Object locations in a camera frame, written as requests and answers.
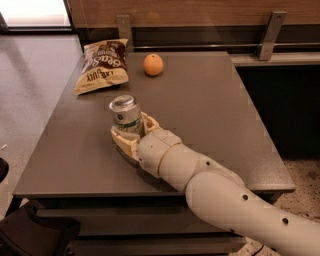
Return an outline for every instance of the snack bag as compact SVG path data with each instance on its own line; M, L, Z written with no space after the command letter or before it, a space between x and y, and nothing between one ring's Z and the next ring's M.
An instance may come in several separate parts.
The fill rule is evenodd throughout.
M127 42L127 39L115 39L85 45L84 65L74 94L127 82L124 56Z

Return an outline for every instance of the black chair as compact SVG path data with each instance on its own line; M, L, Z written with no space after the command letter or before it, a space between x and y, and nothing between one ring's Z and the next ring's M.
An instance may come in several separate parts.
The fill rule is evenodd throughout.
M0 158L0 183L5 179L9 171L9 164L6 160Z
M62 256L80 224L66 218L39 218L32 201L0 221L1 256Z

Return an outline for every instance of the dark gray countertop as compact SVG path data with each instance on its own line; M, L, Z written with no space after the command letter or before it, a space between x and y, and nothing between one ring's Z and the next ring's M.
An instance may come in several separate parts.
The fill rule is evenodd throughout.
M164 72L148 77L146 53L127 58L129 82L74 96L81 59L73 72L14 196L96 197L176 194L126 162L112 141L108 105L122 94L142 111L238 173L257 193L291 192L295 186L227 53L159 53Z

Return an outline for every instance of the tiled floor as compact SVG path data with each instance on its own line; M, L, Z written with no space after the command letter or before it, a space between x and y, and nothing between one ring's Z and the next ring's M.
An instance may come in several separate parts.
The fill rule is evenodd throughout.
M0 219L11 193L81 55L77 36L0 37L0 157L10 165L0 184ZM320 159L284 159L297 189L276 206L320 222ZM236 255L261 245L248 239ZM258 255L278 255L263 248Z

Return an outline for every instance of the can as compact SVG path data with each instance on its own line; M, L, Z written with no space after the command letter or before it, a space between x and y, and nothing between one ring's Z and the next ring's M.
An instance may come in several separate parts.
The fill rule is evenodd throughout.
M144 136L144 127L140 104L131 95L122 95L111 101L109 104L113 123L121 131L136 133Z

